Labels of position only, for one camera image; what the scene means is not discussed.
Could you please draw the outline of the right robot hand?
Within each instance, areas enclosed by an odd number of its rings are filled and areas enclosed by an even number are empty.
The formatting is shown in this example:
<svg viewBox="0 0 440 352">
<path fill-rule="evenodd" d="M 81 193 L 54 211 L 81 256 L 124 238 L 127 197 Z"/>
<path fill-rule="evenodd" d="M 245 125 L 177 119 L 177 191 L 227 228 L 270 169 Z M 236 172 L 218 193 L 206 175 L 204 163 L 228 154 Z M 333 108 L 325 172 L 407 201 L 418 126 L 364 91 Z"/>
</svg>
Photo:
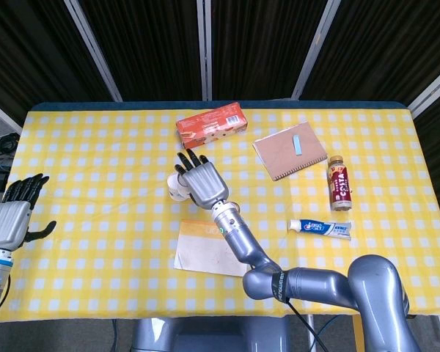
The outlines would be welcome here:
<svg viewBox="0 0 440 352">
<path fill-rule="evenodd" d="M 193 150 L 178 152 L 180 164 L 175 164 L 181 184 L 188 189 L 193 202 L 200 208 L 211 210 L 218 202 L 225 202 L 229 189 L 214 164 L 205 155 Z"/>
</svg>

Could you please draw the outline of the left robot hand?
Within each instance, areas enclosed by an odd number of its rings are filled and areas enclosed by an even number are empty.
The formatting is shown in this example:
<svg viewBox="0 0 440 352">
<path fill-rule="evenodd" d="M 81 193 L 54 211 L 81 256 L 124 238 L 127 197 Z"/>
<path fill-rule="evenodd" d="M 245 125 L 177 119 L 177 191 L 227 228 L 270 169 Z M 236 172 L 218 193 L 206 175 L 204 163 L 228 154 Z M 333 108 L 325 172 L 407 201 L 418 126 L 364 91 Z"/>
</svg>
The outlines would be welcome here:
<svg viewBox="0 0 440 352">
<path fill-rule="evenodd" d="M 45 238 L 54 231 L 55 221 L 50 221 L 44 230 L 29 230 L 32 211 L 48 180 L 48 176 L 39 173 L 17 180 L 7 188 L 0 202 L 0 249 L 13 252 L 24 243 Z"/>
</svg>

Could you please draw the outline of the white paper cup green print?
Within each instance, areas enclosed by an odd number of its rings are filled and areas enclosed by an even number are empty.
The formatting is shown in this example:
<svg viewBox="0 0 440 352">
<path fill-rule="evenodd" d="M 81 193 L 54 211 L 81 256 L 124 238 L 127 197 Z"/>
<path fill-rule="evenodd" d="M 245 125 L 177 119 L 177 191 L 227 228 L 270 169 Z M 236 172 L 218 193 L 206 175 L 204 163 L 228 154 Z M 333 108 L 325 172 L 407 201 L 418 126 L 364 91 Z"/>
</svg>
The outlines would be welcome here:
<svg viewBox="0 0 440 352">
<path fill-rule="evenodd" d="M 185 184 L 180 174 L 174 173 L 168 176 L 167 185 L 168 185 L 169 195 L 173 200 L 177 202 L 182 202 L 187 199 L 190 199 L 189 188 Z"/>
</svg>

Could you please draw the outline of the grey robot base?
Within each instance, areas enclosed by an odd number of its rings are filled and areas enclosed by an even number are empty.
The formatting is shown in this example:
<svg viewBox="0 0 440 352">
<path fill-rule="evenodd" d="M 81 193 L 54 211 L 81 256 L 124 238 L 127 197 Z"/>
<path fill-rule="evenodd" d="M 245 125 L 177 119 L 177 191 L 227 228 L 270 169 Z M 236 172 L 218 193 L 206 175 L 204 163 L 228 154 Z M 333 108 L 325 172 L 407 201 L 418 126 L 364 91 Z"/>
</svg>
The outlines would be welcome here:
<svg viewBox="0 0 440 352">
<path fill-rule="evenodd" d="M 291 352 L 286 318 L 192 316 L 135 321 L 131 352 Z"/>
</svg>

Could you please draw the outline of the orange snack box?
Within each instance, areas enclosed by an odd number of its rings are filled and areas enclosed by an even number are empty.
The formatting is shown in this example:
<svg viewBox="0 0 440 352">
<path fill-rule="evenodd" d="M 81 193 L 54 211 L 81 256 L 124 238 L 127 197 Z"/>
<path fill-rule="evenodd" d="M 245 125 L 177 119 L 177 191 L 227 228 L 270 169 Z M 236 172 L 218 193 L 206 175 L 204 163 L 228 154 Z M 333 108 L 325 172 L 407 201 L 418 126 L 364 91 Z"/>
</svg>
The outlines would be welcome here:
<svg viewBox="0 0 440 352">
<path fill-rule="evenodd" d="M 238 102 L 228 104 L 176 122 L 185 149 L 223 139 L 246 130 L 248 121 Z"/>
</svg>

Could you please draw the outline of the yellow white paper card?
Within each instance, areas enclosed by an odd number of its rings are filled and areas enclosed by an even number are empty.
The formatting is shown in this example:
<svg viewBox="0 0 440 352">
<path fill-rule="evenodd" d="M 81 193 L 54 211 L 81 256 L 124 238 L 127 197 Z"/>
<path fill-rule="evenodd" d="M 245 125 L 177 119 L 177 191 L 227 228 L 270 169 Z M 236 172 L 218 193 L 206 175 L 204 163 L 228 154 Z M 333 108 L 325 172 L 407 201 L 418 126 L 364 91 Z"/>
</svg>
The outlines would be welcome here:
<svg viewBox="0 0 440 352">
<path fill-rule="evenodd" d="M 238 261 L 214 223 L 182 220 L 174 268 L 242 277 L 248 266 Z"/>
</svg>

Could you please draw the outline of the brown spiral notebook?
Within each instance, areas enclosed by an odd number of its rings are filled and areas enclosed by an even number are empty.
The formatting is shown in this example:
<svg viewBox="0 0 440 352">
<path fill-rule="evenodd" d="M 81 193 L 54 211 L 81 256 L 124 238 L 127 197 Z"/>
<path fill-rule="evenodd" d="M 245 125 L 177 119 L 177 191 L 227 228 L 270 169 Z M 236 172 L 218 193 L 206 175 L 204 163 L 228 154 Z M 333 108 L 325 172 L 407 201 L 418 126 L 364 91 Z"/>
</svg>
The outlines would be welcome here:
<svg viewBox="0 0 440 352">
<path fill-rule="evenodd" d="M 293 136 L 299 135 L 302 155 L 296 155 Z M 254 150 L 273 181 L 327 159 L 327 153 L 308 122 L 253 142 Z"/>
</svg>

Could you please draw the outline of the yellow white checkered tablecloth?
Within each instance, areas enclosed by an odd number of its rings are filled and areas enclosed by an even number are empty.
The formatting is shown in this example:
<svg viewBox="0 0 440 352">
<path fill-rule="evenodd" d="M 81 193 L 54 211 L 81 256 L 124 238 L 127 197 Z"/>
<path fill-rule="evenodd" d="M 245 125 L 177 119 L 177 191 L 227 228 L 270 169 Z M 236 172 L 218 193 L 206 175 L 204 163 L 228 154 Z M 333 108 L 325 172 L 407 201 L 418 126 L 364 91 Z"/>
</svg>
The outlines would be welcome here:
<svg viewBox="0 0 440 352">
<path fill-rule="evenodd" d="M 405 109 L 247 109 L 247 129 L 196 149 L 226 181 L 230 199 L 268 256 L 285 269 L 346 273 L 379 254 L 398 269 L 417 315 L 440 315 L 440 210 Z M 29 228 L 55 230 L 13 255 L 0 322 L 186 315 L 282 316 L 238 277 L 177 270 L 180 222 L 210 221 L 176 202 L 166 180 L 181 150 L 175 123 L 189 110 L 32 111 L 10 181 L 49 176 Z M 333 212 L 327 164 L 273 181 L 253 142 L 308 122 L 348 168 L 352 208 Z M 351 239 L 295 232 L 289 220 L 351 223 Z"/>
</svg>

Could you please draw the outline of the blue white toothpaste tube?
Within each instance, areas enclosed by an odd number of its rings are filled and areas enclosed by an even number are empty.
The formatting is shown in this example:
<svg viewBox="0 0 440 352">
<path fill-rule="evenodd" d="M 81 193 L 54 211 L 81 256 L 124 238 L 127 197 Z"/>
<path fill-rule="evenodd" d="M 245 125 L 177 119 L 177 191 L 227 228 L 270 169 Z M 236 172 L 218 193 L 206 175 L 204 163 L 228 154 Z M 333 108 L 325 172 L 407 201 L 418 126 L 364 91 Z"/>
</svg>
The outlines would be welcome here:
<svg viewBox="0 0 440 352">
<path fill-rule="evenodd" d="M 351 223 L 323 222 L 311 219 L 289 220 L 288 228 L 295 232 L 322 235 L 330 238 L 351 239 Z"/>
</svg>

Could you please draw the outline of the red Costa coffee bottle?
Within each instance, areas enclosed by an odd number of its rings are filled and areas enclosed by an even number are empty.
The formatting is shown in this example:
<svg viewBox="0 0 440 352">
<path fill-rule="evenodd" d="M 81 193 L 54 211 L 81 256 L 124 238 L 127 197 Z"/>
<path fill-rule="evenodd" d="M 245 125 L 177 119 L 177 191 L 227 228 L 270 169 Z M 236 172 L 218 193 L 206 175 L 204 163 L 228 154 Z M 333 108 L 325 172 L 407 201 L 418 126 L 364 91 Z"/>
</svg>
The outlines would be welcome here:
<svg viewBox="0 0 440 352">
<path fill-rule="evenodd" d="M 348 169 L 341 155 L 334 155 L 329 159 L 328 183 L 331 209 L 334 211 L 350 210 L 352 200 Z"/>
</svg>

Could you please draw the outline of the white partition frame post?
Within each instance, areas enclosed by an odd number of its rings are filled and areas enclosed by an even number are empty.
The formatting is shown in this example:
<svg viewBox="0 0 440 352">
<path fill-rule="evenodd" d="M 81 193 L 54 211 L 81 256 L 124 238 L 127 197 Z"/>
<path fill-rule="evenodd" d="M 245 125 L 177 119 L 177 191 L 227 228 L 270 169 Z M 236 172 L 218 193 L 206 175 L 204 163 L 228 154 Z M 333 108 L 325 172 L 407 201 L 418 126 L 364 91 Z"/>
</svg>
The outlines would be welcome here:
<svg viewBox="0 0 440 352">
<path fill-rule="evenodd" d="M 323 43 L 326 40 L 327 34 L 329 33 L 334 17 L 340 7 L 340 3 L 341 0 L 327 0 L 326 2 L 323 14 L 321 15 L 318 27 L 315 30 L 315 34 L 312 38 L 312 42 L 309 46 L 309 50 L 294 86 L 293 93 L 291 95 L 293 100 L 299 100 L 304 91 Z"/>
<path fill-rule="evenodd" d="M 440 98 L 440 74 L 408 105 L 412 119 L 415 120 L 422 112 Z"/>
<path fill-rule="evenodd" d="M 16 122 L 14 121 L 11 116 L 9 116 L 7 113 L 5 113 L 1 108 L 0 108 L 0 120 L 9 126 L 9 128 L 11 128 L 14 132 L 21 134 L 22 133 L 22 127 Z"/>
<path fill-rule="evenodd" d="M 63 0 L 63 2 L 70 14 L 70 17 L 73 19 L 73 22 L 76 25 L 76 28 L 84 41 L 84 44 L 87 47 L 112 100 L 119 103 L 123 102 L 120 91 L 107 64 L 106 58 L 101 51 L 99 43 L 93 33 L 79 0 Z"/>
<path fill-rule="evenodd" d="M 213 99 L 212 0 L 196 0 L 202 99 Z"/>
</svg>

